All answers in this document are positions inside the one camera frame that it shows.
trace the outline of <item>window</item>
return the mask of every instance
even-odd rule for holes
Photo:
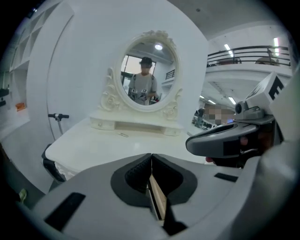
[[[138,74],[141,72],[140,61],[141,58],[128,56],[126,55],[121,66],[121,71],[130,73],[130,74]],[[150,73],[153,74],[155,68],[155,62],[152,63],[152,67],[150,69]]]

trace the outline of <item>ceiling light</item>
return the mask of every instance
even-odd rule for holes
[[[224,46],[225,46],[226,50],[230,50],[230,47],[228,46],[228,44],[225,44]]]
[[[276,37],[276,38],[274,38],[274,46],[275,47],[278,47],[279,45],[278,45],[278,38]]]
[[[229,51],[229,54],[233,58],[233,52],[231,50]]]
[[[208,100],[210,103],[212,103],[212,104],[216,104],[216,103],[214,103],[213,101],[211,101],[211,100]]]
[[[229,99],[234,105],[236,104],[235,100],[234,100],[232,97],[228,97],[228,99]]]
[[[276,38],[274,38],[274,46],[275,47],[278,47],[279,45],[278,45],[278,38],[276,37]],[[275,48],[275,55],[276,56],[279,56],[279,48]]]
[[[226,50],[230,50],[230,47],[228,46],[228,44],[225,44],[224,47],[226,48]],[[233,58],[233,52],[229,51],[229,54]]]
[[[156,44],[156,45],[155,45],[155,48],[156,48],[157,50],[162,50],[162,49],[163,49],[163,46],[160,45],[160,44]]]

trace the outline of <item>cap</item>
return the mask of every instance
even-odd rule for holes
[[[149,64],[152,65],[152,59],[148,57],[143,57],[142,61],[140,61],[140,64]]]

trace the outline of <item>curved white wall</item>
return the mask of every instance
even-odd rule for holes
[[[68,4],[74,12],[69,22],[65,21],[62,4]],[[53,48],[52,31],[56,33],[60,29],[63,32],[57,35],[57,43],[51,52],[47,38]],[[50,186],[47,173],[37,167],[44,144],[53,140],[46,109],[49,113],[70,115],[70,119],[62,121],[64,131],[86,118],[96,109],[107,69],[120,57],[124,44],[149,30],[166,30],[177,45],[183,77],[179,121],[186,127],[202,89],[208,43],[191,20],[175,6],[166,0],[65,0],[47,19],[37,37],[34,59],[28,72],[27,99],[31,121],[27,128],[20,128],[22,134],[30,134],[28,141],[30,146],[35,146],[34,151],[28,149],[30,154],[24,154],[22,159],[21,154],[12,157],[17,167],[27,165],[26,174],[19,169],[36,187],[46,192]],[[56,124],[52,122],[51,126],[58,137]],[[12,148],[13,144],[25,148],[18,136],[9,138],[5,150]]]
[[[48,79],[49,111],[70,115],[62,122],[63,130],[96,109],[107,68],[130,39],[149,30],[166,30],[177,45],[184,78],[180,122],[187,125],[196,107],[191,103],[196,105],[202,87],[208,51],[206,39],[188,17],[166,0],[89,0],[77,1],[76,7],[69,3],[77,10],[64,47],[54,53]],[[59,134],[55,123],[52,127]]]

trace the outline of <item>railing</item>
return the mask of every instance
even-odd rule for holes
[[[172,77],[175,77],[175,69],[168,72],[168,73],[166,73],[166,75],[165,75],[166,80],[169,79],[169,78],[172,78]]]
[[[279,49],[279,56],[275,54],[276,48]],[[233,57],[231,57],[229,50],[209,54],[207,59],[207,67],[209,68],[227,64],[241,64],[243,62],[254,62],[256,64],[274,66],[291,66],[289,57],[285,57],[289,56],[287,47],[249,46],[233,48],[230,49],[230,51],[232,51]]]

